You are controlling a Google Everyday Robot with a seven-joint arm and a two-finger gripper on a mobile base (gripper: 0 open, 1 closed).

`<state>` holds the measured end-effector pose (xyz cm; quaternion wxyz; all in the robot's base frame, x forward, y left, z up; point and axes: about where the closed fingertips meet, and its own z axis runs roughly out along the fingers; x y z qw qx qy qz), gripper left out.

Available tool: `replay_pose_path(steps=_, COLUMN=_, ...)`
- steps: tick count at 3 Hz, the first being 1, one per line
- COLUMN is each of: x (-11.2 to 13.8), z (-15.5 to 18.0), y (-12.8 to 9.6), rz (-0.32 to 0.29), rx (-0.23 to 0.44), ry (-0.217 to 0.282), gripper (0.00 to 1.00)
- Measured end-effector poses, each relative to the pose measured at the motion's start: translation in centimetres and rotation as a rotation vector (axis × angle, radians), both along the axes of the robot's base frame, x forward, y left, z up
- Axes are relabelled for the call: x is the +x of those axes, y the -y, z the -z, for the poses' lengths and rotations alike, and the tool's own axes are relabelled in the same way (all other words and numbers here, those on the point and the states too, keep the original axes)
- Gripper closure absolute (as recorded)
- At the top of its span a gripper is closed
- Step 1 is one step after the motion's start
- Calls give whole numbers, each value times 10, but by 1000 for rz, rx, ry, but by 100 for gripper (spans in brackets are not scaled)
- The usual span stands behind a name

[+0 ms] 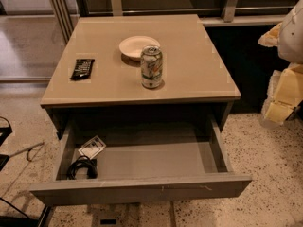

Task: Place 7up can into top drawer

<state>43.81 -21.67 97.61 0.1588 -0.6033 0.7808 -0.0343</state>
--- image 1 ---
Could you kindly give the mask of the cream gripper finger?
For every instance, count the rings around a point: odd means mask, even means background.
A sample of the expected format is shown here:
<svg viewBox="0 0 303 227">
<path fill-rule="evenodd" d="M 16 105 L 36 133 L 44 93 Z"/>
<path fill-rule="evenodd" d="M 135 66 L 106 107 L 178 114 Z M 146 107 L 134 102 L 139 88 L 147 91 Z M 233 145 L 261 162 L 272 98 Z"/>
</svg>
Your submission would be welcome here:
<svg viewBox="0 0 303 227">
<path fill-rule="evenodd" d="M 303 101 L 303 65 L 291 63 L 282 72 L 275 70 L 270 77 L 263 118 L 282 124 Z"/>
<path fill-rule="evenodd" d="M 280 28 L 281 23 L 275 25 L 258 39 L 258 44 L 265 47 L 278 46 Z"/>
</svg>

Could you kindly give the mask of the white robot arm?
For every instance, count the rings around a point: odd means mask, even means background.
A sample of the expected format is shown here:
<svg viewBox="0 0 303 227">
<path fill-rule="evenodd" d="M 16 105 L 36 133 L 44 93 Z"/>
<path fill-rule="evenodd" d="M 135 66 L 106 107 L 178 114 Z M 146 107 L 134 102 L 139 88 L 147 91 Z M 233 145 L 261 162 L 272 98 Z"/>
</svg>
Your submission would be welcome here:
<svg viewBox="0 0 303 227">
<path fill-rule="evenodd" d="M 303 0 L 299 0 L 284 20 L 263 34 L 258 43 L 276 47 L 289 66 L 270 77 L 261 114 L 267 127 L 282 125 L 303 101 Z"/>
</svg>

